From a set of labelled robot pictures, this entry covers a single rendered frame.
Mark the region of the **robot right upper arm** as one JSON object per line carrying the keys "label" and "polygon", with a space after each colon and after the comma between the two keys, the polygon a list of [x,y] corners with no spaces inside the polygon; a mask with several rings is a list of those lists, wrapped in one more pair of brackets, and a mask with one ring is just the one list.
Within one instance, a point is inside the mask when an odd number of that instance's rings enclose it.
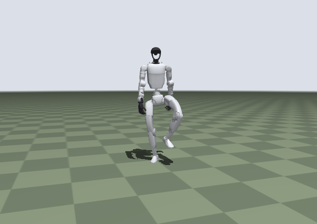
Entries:
{"label": "robot right upper arm", "polygon": [[144,81],[145,80],[145,76],[146,76],[146,73],[145,71],[148,69],[148,65],[142,65],[141,68],[140,68],[140,82],[141,82],[141,87],[145,87],[146,85],[146,82]]}

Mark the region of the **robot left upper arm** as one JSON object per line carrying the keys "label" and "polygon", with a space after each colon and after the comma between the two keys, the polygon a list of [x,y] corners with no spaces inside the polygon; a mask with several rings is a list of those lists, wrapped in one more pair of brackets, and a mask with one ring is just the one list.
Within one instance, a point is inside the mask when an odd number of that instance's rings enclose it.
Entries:
{"label": "robot left upper arm", "polygon": [[165,70],[166,70],[166,78],[167,78],[167,86],[173,86],[174,82],[171,80],[172,78],[172,72],[171,72],[171,67],[167,64],[165,64]]}

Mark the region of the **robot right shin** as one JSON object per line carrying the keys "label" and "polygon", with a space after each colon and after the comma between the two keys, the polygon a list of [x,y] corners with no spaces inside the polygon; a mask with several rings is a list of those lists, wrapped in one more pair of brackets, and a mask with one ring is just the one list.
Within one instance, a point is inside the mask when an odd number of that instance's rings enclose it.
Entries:
{"label": "robot right shin", "polygon": [[153,152],[153,156],[156,155],[157,157],[157,149],[156,149],[156,146],[157,146],[157,138],[156,138],[156,135],[152,135],[151,132],[148,133],[148,137],[149,137],[149,143],[150,143],[150,146],[152,148],[152,152]]}

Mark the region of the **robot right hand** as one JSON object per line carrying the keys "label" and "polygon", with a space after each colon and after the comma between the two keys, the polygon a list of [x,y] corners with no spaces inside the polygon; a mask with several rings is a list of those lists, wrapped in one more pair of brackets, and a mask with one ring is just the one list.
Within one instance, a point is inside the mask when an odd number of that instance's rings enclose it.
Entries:
{"label": "robot right hand", "polygon": [[143,107],[143,104],[142,104],[143,103],[143,98],[141,98],[141,101],[138,102],[138,103],[139,103],[139,105],[138,105],[139,113],[140,114],[146,114],[146,113],[144,113],[144,110],[146,111],[146,109]]}

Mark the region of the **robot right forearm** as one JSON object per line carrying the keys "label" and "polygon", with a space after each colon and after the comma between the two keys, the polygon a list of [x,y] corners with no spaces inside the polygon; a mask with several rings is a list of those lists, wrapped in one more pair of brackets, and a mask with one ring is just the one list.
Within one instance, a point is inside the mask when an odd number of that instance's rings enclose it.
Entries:
{"label": "robot right forearm", "polygon": [[138,101],[140,102],[141,98],[144,97],[144,87],[141,87],[141,82],[139,82],[138,90],[139,90]]}

